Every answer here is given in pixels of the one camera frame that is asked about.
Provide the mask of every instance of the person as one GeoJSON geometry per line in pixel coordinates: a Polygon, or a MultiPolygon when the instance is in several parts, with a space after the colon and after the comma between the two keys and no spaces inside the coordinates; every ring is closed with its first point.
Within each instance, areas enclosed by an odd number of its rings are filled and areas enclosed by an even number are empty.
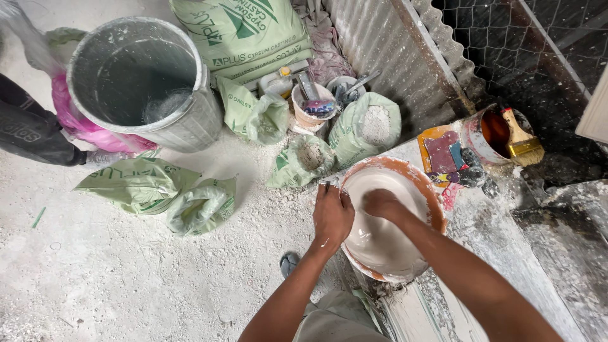
{"type": "Polygon", "coordinates": [[[125,152],[81,151],[61,134],[50,111],[25,90],[0,74],[0,148],[47,164],[103,167],[127,159],[125,152]]]}
{"type": "MultiPolygon", "coordinates": [[[[365,212],[393,222],[420,250],[435,273],[485,329],[490,341],[562,341],[498,272],[475,254],[420,221],[389,190],[364,198],[365,212]]],[[[363,306],[345,292],[309,302],[325,263],[347,238],[355,210],[348,194],[319,185],[313,213],[315,238],[281,286],[251,319],[240,342],[388,342],[363,306]]]]}

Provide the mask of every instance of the dusty floor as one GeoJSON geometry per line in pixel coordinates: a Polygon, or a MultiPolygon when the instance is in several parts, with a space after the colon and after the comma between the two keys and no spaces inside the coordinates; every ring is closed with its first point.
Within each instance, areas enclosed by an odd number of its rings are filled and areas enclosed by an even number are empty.
{"type": "MultiPolygon", "coordinates": [[[[166,0],[20,3],[41,30],[92,30],[128,15],[176,22],[166,0]]],[[[48,76],[30,68],[12,34],[4,37],[0,72],[54,110],[48,76]]],[[[164,150],[161,158],[205,178],[238,175],[235,215],[186,239],[171,236],[164,214],[126,214],[71,192],[90,170],[0,151],[0,341],[235,341],[283,280],[280,256],[303,253],[314,236],[302,190],[264,186],[285,145],[260,147],[224,127],[206,151],[164,150]]],[[[313,300],[340,287],[342,261],[330,262],[313,300]]]]}

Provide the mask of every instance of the sneaker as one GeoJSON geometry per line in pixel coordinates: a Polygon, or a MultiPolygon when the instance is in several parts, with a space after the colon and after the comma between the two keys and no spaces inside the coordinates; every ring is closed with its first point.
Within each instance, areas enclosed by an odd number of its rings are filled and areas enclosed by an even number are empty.
{"type": "Polygon", "coordinates": [[[287,279],[287,277],[294,271],[295,267],[300,262],[300,257],[296,253],[287,252],[281,258],[279,263],[281,266],[281,274],[287,279]]]}
{"type": "Polygon", "coordinates": [[[108,167],[122,159],[129,159],[129,153],[108,152],[104,150],[87,151],[85,167],[91,169],[101,169],[108,167]]]}

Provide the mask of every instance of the corrugated metal sheet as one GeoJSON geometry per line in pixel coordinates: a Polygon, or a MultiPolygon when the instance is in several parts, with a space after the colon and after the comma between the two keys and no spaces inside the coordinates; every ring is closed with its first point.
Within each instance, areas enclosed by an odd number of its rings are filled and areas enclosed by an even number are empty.
{"type": "MultiPolygon", "coordinates": [[[[448,98],[438,84],[437,75],[431,73],[390,0],[324,0],[323,4],[340,36],[340,47],[354,71],[369,74],[375,69],[383,70],[382,75],[371,81],[369,86],[371,91],[399,104],[403,140],[413,138],[424,129],[456,120],[448,98]]],[[[421,24],[431,23],[429,27],[434,32],[431,36],[440,48],[446,50],[446,61],[457,80],[466,84],[466,88],[463,87],[465,91],[472,90],[472,62],[469,64],[455,57],[458,47],[452,43],[460,44],[452,41],[452,29],[441,23],[441,11],[437,10],[439,19],[435,20],[437,13],[421,0],[417,6],[425,9],[421,24]]],[[[462,45],[460,58],[464,59],[462,45]]]]}
{"type": "Polygon", "coordinates": [[[454,30],[441,21],[441,10],[431,6],[430,2],[431,0],[413,0],[412,5],[469,99],[475,104],[485,101],[488,96],[485,93],[485,80],[475,76],[475,64],[464,57],[464,46],[452,39],[454,30]]]}

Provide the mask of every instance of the orange liquid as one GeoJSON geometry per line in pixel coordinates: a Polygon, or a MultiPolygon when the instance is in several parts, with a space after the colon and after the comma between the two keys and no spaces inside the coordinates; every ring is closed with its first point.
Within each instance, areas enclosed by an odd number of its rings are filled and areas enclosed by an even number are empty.
{"type": "Polygon", "coordinates": [[[509,142],[509,125],[500,113],[487,111],[482,117],[482,134],[490,147],[501,156],[511,159],[506,144],[509,142]]]}

